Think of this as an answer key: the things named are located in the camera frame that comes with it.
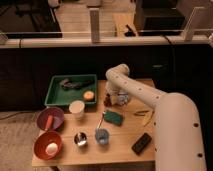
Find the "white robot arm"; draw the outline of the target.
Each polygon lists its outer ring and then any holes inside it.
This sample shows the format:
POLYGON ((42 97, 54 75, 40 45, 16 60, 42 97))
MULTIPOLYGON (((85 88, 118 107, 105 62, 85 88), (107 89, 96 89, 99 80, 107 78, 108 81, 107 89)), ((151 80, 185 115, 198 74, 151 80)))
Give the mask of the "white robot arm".
POLYGON ((106 90, 120 89, 154 110, 156 171, 207 171, 199 112, 182 93, 167 93, 129 78, 129 67, 120 64, 106 71, 106 90))

